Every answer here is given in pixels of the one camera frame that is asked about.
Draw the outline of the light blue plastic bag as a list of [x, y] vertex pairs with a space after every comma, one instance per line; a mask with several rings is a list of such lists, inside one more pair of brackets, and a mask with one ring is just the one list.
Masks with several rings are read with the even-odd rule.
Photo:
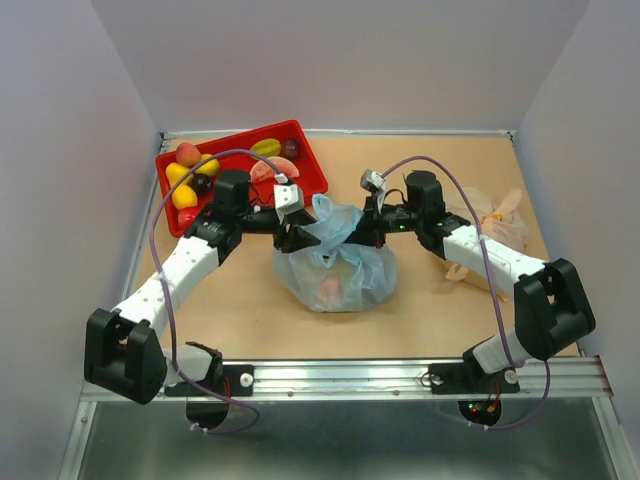
[[388, 301], [398, 281], [393, 252], [388, 246], [346, 242], [364, 212], [351, 204], [335, 204], [323, 194], [312, 197], [312, 207], [315, 222], [304, 230], [320, 243], [294, 253], [272, 253], [282, 284], [316, 312], [359, 312]]

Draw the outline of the orange mango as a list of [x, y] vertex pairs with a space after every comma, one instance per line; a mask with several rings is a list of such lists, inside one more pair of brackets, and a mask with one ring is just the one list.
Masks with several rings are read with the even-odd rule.
[[173, 188], [177, 183], [181, 186], [189, 185], [193, 177], [193, 175], [187, 176], [189, 168], [178, 162], [168, 164], [164, 172], [170, 188]]

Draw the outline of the red apple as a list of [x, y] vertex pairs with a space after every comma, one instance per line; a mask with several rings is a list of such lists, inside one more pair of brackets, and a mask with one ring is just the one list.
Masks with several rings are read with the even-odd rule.
[[178, 212], [177, 224], [180, 230], [186, 230], [200, 212], [198, 207], [187, 207]]

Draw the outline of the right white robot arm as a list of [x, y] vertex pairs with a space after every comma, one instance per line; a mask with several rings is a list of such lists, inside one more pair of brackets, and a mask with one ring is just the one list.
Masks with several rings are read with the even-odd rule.
[[412, 231], [427, 251], [511, 294], [514, 326], [501, 327], [465, 352], [460, 378], [466, 387], [482, 390], [496, 373], [529, 359], [547, 360], [595, 329], [594, 314], [571, 262], [545, 262], [479, 234], [475, 225], [447, 212], [433, 173], [411, 172], [405, 179], [407, 199], [398, 205], [385, 203], [386, 182], [380, 173], [366, 171], [360, 184], [370, 195], [349, 242], [381, 247], [388, 234]]

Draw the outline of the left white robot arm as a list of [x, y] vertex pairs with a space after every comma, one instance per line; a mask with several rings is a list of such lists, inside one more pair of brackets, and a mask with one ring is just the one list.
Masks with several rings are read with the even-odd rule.
[[199, 211], [169, 257], [156, 263], [156, 273], [112, 309], [91, 314], [84, 353], [87, 382], [141, 405], [179, 383], [190, 383], [202, 394], [221, 386], [218, 351], [194, 342], [161, 347], [162, 333], [176, 331], [176, 311], [246, 233], [271, 234], [284, 251], [314, 243], [303, 229], [312, 219], [304, 211], [298, 185], [277, 175], [272, 207], [252, 205], [250, 187], [247, 172], [224, 171], [214, 184], [212, 201]]

